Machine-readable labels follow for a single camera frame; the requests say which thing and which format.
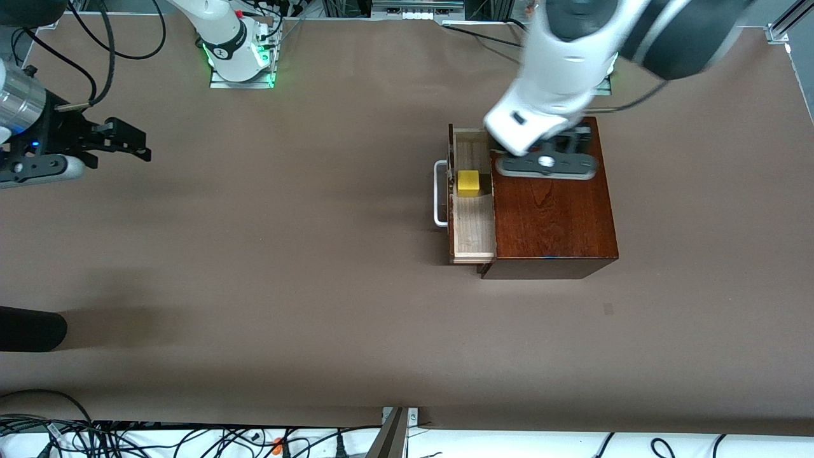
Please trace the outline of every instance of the white handle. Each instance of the white handle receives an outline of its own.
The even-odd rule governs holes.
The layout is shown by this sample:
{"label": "white handle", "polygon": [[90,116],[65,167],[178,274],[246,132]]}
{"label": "white handle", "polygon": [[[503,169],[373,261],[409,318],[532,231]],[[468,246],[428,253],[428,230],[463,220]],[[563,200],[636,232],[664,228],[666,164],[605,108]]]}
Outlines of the white handle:
{"label": "white handle", "polygon": [[435,166],[432,168],[432,218],[435,220],[435,225],[438,227],[447,227],[448,223],[446,221],[441,221],[438,219],[438,166],[443,165],[444,167],[447,166],[447,160],[442,159],[440,161],[435,162]]}

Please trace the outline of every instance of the wooden cabinet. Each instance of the wooden cabinet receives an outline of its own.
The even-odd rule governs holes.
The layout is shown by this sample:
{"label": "wooden cabinet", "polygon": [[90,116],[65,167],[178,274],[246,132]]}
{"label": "wooden cabinet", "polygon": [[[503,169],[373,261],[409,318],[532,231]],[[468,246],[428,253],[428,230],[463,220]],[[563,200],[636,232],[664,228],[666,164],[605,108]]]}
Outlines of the wooden cabinet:
{"label": "wooden cabinet", "polygon": [[[495,171],[496,152],[482,129],[449,126],[449,257],[475,264],[484,279],[581,279],[619,258],[596,118],[587,181],[516,178]],[[481,193],[459,197],[458,170],[478,170]]]}

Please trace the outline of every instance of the table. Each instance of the table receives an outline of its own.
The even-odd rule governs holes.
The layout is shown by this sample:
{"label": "table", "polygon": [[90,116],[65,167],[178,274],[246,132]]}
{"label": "table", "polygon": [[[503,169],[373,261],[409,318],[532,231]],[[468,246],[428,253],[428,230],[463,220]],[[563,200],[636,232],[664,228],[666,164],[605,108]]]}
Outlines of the table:
{"label": "table", "polygon": [[[122,52],[158,39],[155,17],[113,26]],[[75,331],[0,355],[3,390],[66,390],[100,419],[349,425],[400,403],[439,427],[814,432],[814,128],[761,30],[598,118],[619,261],[487,282],[447,265],[431,167],[448,124],[480,126],[514,77],[508,51],[428,21],[307,21],[277,87],[209,90],[191,26],[168,28],[87,112],[145,130],[152,163],[104,154],[82,180],[3,192],[2,304]],[[71,18],[41,34],[103,79]],[[85,97],[42,50],[30,62]],[[619,63],[596,105],[652,84]]]}

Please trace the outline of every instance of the yellow cube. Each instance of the yellow cube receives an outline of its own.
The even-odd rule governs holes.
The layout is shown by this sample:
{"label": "yellow cube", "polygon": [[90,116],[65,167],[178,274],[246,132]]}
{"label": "yellow cube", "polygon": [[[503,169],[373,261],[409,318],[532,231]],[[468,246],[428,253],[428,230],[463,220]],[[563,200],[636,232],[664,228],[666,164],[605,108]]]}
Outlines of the yellow cube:
{"label": "yellow cube", "polygon": [[458,197],[477,197],[480,193],[478,170],[459,170],[457,178]]}

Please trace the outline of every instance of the black cylinder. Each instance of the black cylinder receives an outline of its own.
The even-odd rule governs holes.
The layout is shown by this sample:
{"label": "black cylinder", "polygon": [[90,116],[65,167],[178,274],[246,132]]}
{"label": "black cylinder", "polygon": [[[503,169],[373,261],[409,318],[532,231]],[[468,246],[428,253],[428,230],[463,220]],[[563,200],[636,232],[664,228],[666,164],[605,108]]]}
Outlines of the black cylinder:
{"label": "black cylinder", "polygon": [[50,351],[67,331],[58,313],[0,306],[0,351]]}

